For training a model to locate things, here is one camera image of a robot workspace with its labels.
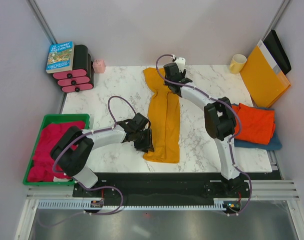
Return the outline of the yellow t shirt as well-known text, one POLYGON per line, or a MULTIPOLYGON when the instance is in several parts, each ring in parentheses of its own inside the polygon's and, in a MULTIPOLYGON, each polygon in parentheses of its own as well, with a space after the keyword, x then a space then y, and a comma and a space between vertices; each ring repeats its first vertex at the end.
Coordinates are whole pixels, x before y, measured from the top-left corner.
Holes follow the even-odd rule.
POLYGON ((143 155, 150 162, 177 164, 180 160, 179 97, 164 84, 156 69, 143 70, 145 82, 153 92, 148 108, 154 152, 143 155))

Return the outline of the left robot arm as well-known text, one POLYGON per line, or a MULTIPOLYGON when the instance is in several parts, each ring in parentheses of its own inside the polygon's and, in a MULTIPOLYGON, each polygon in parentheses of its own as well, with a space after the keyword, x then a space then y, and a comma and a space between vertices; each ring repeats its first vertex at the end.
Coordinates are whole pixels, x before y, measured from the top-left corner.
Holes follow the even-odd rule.
POLYGON ((64 174, 76 180, 91 197, 101 192, 98 177, 87 166, 91 151, 112 144, 133 142, 137 151, 153 152, 151 122, 142 114, 117 121, 113 126, 99 129, 80 129, 72 126, 50 152, 53 170, 59 166, 64 174))

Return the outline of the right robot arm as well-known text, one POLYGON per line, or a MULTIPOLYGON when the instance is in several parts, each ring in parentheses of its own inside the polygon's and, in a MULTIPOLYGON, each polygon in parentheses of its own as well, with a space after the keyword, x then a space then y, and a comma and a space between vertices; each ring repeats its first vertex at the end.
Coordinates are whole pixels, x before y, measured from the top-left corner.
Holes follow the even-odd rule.
POLYGON ((240 171, 235 161, 234 134, 235 112, 229 98, 214 99, 198 89, 193 81, 185 76, 186 70, 179 70, 177 63, 164 65, 164 83, 181 98, 184 98, 204 112, 205 129, 214 139, 221 164, 221 191, 227 197, 234 196, 242 186, 240 171))

